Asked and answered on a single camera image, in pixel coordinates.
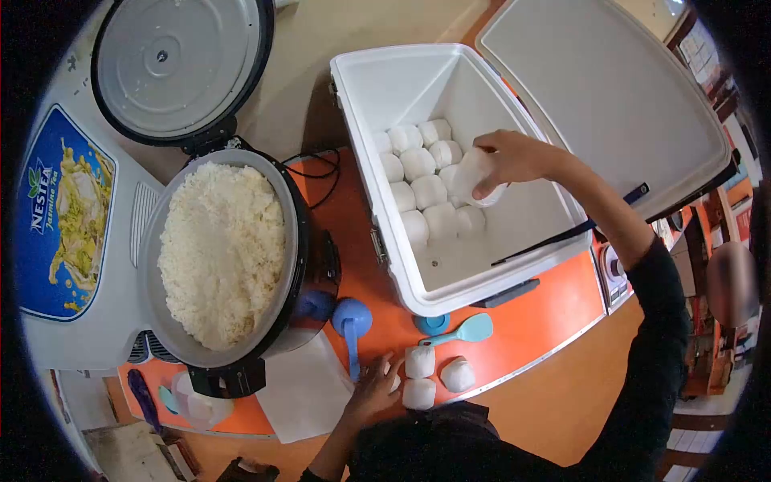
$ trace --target person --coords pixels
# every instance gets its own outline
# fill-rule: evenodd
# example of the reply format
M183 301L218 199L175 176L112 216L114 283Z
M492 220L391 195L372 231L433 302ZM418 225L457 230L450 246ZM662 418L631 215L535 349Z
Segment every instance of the person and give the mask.
M342 418L301 482L341 480L652 480L669 438L672 410L684 380L688 338L685 297L661 239L597 174L572 154L516 132L474 140L494 168L473 192L498 184L546 178L564 186L607 236L644 312L631 343L624 385L597 441L569 467L528 453L498 437L487 408L468 402L366 427L399 400L389 393L400 359L388 374L387 355L356 386Z

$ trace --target white cooler box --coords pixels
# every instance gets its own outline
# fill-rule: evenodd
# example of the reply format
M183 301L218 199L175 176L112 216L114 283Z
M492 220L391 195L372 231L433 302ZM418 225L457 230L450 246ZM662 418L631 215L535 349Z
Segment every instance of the white cooler box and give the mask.
M413 252L374 133L445 118L466 152L480 134L518 130L576 154L622 196L646 184L633 207L647 219L730 175L728 141L698 84L613 2L510 0L476 44L484 58L467 46L428 44L330 62L389 273L417 315L494 298L586 251L591 232L492 266L586 221L567 191L537 180L512 184L483 209L484 235Z

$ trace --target rice cooker lid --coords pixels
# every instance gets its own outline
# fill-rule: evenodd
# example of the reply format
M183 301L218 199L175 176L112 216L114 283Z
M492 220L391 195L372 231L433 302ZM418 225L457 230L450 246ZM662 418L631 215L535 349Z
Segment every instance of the rice cooker lid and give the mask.
M116 2L92 57L99 110L137 142L189 143L244 104L273 31L270 0Z

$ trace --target blue ladle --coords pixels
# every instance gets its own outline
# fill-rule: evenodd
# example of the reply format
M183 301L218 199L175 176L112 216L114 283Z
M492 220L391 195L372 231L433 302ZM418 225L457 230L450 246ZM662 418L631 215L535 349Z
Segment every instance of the blue ladle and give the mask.
M348 371L351 380L359 381L358 341L372 327L372 312L358 299L341 300L332 314L332 328L345 339L348 346Z

